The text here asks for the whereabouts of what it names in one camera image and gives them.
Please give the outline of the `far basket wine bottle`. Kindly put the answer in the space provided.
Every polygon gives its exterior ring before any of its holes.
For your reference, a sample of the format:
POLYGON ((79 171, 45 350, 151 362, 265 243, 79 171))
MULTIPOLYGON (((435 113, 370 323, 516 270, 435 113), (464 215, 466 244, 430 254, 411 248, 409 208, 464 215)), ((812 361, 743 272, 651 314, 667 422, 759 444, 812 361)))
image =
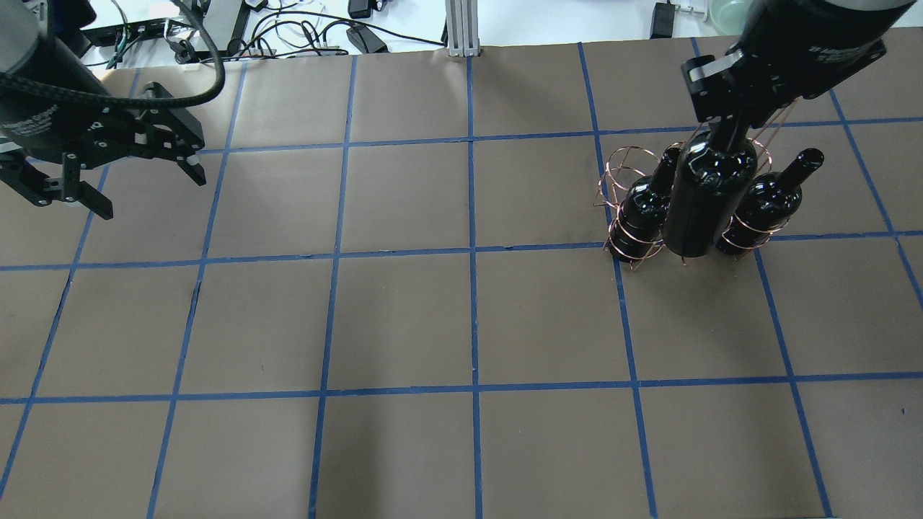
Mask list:
POLYGON ((643 262, 662 249, 666 222, 681 148, 668 147, 651 175, 636 180, 617 207, 609 230, 610 253, 620 262, 643 262))

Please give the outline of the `near basket wine bottle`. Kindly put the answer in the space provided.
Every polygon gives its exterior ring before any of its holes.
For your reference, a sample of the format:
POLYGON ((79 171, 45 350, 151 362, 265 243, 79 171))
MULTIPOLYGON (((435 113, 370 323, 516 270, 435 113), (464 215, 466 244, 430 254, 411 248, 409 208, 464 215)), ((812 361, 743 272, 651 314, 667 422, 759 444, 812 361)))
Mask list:
POLYGON ((767 243, 794 216, 803 200, 802 184, 824 160, 821 150, 805 148, 784 170, 756 177, 715 248, 725 255, 742 257, 767 243))

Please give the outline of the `aluminium frame post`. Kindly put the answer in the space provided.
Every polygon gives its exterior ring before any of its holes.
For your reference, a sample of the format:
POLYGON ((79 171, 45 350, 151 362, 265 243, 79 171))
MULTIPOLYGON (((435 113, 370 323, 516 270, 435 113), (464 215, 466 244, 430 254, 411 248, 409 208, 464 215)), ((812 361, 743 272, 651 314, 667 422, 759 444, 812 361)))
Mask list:
POLYGON ((478 30, 478 2, 449 0, 446 5, 447 50, 453 57, 481 56, 478 30))

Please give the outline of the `basket wine bottle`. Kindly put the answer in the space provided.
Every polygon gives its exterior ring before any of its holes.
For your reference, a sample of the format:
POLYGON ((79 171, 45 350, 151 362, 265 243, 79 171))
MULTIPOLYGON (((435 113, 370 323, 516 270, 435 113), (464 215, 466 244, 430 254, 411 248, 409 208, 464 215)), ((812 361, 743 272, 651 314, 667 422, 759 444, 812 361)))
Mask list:
POLYGON ((662 249, 666 222, 681 148, 668 147, 651 175, 636 180, 617 207, 609 230, 610 253, 620 262, 643 262, 662 249))
POLYGON ((821 150, 805 148, 784 170, 756 177, 715 248, 725 255, 742 257, 767 243, 794 216, 803 200, 802 184, 824 160, 821 150))

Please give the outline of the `brown paper mat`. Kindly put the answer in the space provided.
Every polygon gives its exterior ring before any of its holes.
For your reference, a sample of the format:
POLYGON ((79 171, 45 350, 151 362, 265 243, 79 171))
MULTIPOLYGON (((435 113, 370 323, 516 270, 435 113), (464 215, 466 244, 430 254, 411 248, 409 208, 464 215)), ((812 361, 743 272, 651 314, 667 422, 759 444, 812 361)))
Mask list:
POLYGON ((2 190, 4 518, 919 518, 921 30, 731 259, 604 249, 726 38, 230 63, 208 183, 2 190))

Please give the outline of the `black power adapter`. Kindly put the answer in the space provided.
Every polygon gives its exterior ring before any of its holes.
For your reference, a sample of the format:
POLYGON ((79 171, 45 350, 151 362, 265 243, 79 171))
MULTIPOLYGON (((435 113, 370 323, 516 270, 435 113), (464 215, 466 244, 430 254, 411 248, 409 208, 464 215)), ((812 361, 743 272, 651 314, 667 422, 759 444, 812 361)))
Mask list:
POLYGON ((650 16, 651 40, 669 39, 674 36, 676 5, 671 1, 656 2, 650 16))

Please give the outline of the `dark wine bottle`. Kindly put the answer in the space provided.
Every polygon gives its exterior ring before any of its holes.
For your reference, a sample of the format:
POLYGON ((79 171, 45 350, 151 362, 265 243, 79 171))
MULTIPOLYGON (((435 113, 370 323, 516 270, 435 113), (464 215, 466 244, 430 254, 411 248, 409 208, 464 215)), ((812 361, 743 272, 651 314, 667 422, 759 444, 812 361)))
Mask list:
POLYGON ((663 225, 666 248, 680 257, 702 257, 715 245, 757 171, 754 154, 711 151, 711 131, 681 148, 663 225))

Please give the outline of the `green glass plate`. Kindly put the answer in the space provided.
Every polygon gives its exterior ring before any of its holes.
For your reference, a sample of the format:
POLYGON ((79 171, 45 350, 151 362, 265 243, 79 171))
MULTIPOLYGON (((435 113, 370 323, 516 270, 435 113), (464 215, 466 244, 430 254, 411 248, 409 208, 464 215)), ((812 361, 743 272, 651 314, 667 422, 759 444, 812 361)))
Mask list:
POLYGON ((707 20, 721 35, 739 35, 747 23, 751 0, 714 0, 707 4, 707 20))

